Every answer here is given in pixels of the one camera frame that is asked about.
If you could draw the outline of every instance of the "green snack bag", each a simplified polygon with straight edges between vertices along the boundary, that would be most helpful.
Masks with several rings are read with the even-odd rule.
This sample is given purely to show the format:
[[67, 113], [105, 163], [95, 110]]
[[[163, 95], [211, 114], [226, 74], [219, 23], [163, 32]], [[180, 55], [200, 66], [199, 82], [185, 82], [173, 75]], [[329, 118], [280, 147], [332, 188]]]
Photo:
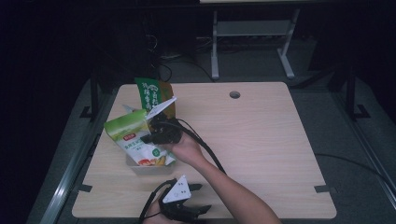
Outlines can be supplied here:
[[[169, 83], [150, 78], [137, 77], [134, 79], [139, 88], [142, 108], [150, 111], [154, 106], [172, 98], [173, 90]], [[175, 104], [171, 104], [163, 111], [166, 117], [174, 118], [176, 115]]]
[[149, 134], [146, 109], [136, 110], [104, 124], [106, 133], [139, 165], [168, 165], [175, 160], [166, 150], [145, 144], [140, 138]]

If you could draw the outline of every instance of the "wooden table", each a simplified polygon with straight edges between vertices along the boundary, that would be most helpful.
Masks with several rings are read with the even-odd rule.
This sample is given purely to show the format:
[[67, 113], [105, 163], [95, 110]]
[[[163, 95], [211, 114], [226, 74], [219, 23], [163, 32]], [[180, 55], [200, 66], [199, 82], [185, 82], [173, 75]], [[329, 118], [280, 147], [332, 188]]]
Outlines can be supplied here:
[[[263, 198], [280, 218], [333, 218], [329, 192], [289, 90], [281, 82], [172, 84], [177, 118], [186, 120], [213, 149], [227, 174]], [[240, 97], [230, 97], [238, 91]], [[120, 88], [108, 119], [141, 107], [136, 85]], [[137, 176], [125, 152], [105, 132], [99, 140], [73, 207], [75, 217], [138, 217], [150, 193], [163, 181], [186, 175], [204, 186], [186, 205], [212, 204], [200, 218], [232, 217], [215, 191], [179, 161], [171, 175]]]

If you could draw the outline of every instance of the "green package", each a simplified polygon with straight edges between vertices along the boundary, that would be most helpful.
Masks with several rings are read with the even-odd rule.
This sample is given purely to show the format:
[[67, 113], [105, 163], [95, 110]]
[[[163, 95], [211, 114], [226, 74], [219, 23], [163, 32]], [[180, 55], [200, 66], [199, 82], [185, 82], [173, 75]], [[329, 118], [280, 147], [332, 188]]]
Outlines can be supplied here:
[[[142, 77], [137, 77], [134, 81], [139, 88], [142, 108], [147, 109], [147, 111], [150, 111], [152, 107], [171, 99], [174, 95], [172, 86], [169, 83]], [[174, 118], [176, 116], [175, 104], [169, 105], [163, 113], [168, 118]]]

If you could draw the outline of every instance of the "table hole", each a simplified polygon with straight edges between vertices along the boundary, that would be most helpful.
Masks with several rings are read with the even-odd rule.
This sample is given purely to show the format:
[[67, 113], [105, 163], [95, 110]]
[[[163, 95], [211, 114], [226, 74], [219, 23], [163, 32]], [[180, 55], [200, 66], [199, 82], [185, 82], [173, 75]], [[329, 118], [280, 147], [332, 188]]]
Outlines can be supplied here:
[[239, 91], [231, 91], [230, 92], [230, 97], [233, 99], [238, 99], [241, 96], [241, 93]]

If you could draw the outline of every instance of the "hand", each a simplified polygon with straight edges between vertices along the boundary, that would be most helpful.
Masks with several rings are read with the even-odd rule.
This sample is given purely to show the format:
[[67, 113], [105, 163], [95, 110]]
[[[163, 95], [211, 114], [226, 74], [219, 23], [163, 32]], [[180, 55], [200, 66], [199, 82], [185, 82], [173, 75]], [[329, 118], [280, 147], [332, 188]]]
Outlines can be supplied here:
[[181, 135], [177, 144], [165, 144], [163, 147], [172, 151], [180, 161], [192, 167], [196, 167], [206, 160], [199, 144], [186, 133]]

